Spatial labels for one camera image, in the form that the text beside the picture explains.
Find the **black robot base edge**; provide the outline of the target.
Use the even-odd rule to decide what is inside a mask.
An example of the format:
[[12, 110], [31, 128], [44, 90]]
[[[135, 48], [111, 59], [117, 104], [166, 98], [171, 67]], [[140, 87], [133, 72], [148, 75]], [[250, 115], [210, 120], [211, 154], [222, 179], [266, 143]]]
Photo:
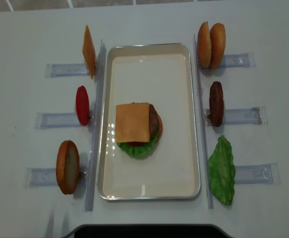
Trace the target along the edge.
[[213, 226], [198, 225], [92, 225], [79, 228], [76, 238], [227, 238]]

